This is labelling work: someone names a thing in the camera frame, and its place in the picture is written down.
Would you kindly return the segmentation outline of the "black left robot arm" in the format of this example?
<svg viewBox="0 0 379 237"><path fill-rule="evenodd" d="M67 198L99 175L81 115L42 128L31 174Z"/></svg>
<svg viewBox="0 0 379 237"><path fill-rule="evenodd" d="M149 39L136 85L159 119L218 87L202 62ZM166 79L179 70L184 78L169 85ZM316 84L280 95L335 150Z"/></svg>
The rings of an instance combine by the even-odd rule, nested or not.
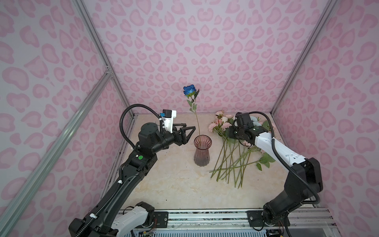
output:
<svg viewBox="0 0 379 237"><path fill-rule="evenodd" d="M145 123L138 134L139 141L126 162L118 169L118 178L103 198L83 218L74 219L69 225L72 237L113 237L111 228L121 207L134 188L147 176L157 162L157 153L170 145L188 143L195 126L177 123L172 132L161 132L158 125Z"/></svg>

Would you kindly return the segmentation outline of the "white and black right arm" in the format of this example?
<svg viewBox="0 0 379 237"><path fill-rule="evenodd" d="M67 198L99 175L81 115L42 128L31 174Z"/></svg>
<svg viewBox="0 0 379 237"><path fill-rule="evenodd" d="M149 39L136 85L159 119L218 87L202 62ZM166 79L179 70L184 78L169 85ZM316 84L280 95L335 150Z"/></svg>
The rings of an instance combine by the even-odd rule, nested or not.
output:
<svg viewBox="0 0 379 237"><path fill-rule="evenodd" d="M317 159L307 159L292 151L263 127L231 127L228 136L262 149L288 171L283 191L263 207L262 219L265 224L275 225L302 205L320 203L319 193L323 190L323 181Z"/></svg>

